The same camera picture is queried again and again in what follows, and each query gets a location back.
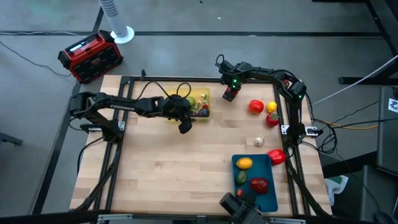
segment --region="yellow basket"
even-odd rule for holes
[[[178,90],[178,94],[182,97],[187,95],[189,91],[189,88],[186,87],[180,87]],[[177,87],[173,88],[168,88],[166,89],[167,94],[176,94],[177,92]],[[208,120],[211,116],[211,107],[210,107],[210,90],[208,88],[202,88],[202,87],[192,87],[191,93],[189,94],[188,97],[192,97],[195,99],[195,104],[197,105],[196,108],[191,108],[192,111],[198,113],[200,109],[202,109],[203,104],[208,105],[208,109],[210,111],[210,115],[208,118],[203,118],[203,117],[193,117],[194,119],[197,120]]]

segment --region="white cylinder stand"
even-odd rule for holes
[[[127,34],[124,37],[118,37],[113,31],[111,32],[111,36],[113,37],[115,43],[125,44],[134,37],[134,30],[127,26]]]
[[[125,44],[132,40],[134,37],[134,30],[127,26],[121,18],[114,0],[99,0],[99,3],[101,4],[109,25],[112,27],[113,31],[111,36],[115,43]]]

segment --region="white cable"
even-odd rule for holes
[[[38,32],[16,32],[16,33],[3,33],[3,32],[0,32],[0,34],[2,34],[2,35],[19,35],[19,34],[32,35],[32,34],[46,34],[46,33],[49,33],[49,34],[70,34],[70,35],[75,35],[75,36],[78,36],[78,37],[81,37],[81,38],[85,38],[85,37],[83,37],[81,35],[74,34],[72,32],[65,32],[65,31],[56,31],[56,32],[38,31]]]
[[[330,96],[327,96],[327,97],[325,97],[325,98],[322,99],[322,100],[319,100],[319,101],[315,102],[313,105],[315,105],[315,104],[317,104],[317,103],[320,103],[320,102],[322,102],[322,101],[324,101],[324,100],[327,100],[327,99],[331,98],[332,96],[335,96],[335,95],[341,93],[342,91],[345,91],[345,90],[351,88],[352,86],[355,86],[356,84],[358,84],[358,83],[362,82],[363,80],[365,80],[365,79],[371,77],[372,75],[374,75],[374,74],[376,74],[376,73],[379,73],[380,70],[382,70],[384,67],[386,67],[387,65],[389,65],[393,60],[395,60],[395,59],[397,59],[397,58],[398,58],[398,55],[396,55],[395,57],[393,57],[390,61],[386,62],[384,65],[382,65],[380,68],[376,69],[375,71],[373,71],[373,72],[370,73],[369,75],[366,75],[365,77],[363,77],[363,78],[362,78],[361,80],[359,80],[358,82],[356,82],[356,83],[354,83],[354,84],[352,84],[352,85],[349,85],[349,86],[347,86],[346,88],[344,88],[344,89],[342,89],[342,90],[339,90],[339,91],[337,91],[336,93],[334,93],[334,94],[332,94],[332,95],[330,95]]]

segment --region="toy fruit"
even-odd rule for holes
[[[239,186],[242,185],[243,183],[245,183],[247,177],[248,173],[246,172],[246,170],[241,170],[236,176],[236,184],[238,184]]]
[[[242,196],[243,190],[242,189],[238,189],[236,191],[236,196]]]
[[[279,124],[279,116],[275,113],[267,115],[266,124],[270,127],[277,126]]]
[[[194,97],[188,96],[187,100],[189,101],[189,106],[193,108],[196,105]]]
[[[249,103],[249,110],[254,114],[259,114],[263,111],[264,104],[259,100],[252,100]]]
[[[253,166],[253,160],[248,157],[240,158],[236,161],[236,166],[239,169],[250,169]]]
[[[262,145],[264,144],[264,138],[262,138],[262,137],[256,138],[256,139],[254,140],[254,144],[255,144],[256,146],[262,146]]]
[[[198,111],[198,117],[200,118],[208,118],[209,116],[210,116],[210,110],[208,109],[202,108]]]
[[[275,112],[275,111],[276,111],[276,108],[277,108],[277,105],[276,105],[275,101],[271,101],[271,102],[269,102],[268,105],[267,105],[267,111],[268,111],[268,113]]]
[[[272,165],[278,165],[286,160],[286,155],[281,149],[273,149],[267,152],[268,156],[271,158]]]
[[[268,193],[268,180],[263,177],[255,177],[250,180],[250,188],[257,194]]]

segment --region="red tomato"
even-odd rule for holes
[[[277,126],[279,124],[279,116],[275,113],[267,115],[266,124],[270,127]]]
[[[255,177],[250,180],[250,188],[257,194],[268,193],[268,180],[262,177]]]
[[[271,158],[272,165],[278,165],[286,160],[286,155],[281,149],[273,149],[267,152],[268,156]]]
[[[252,100],[249,103],[249,110],[254,114],[259,114],[263,111],[264,104],[259,100]]]

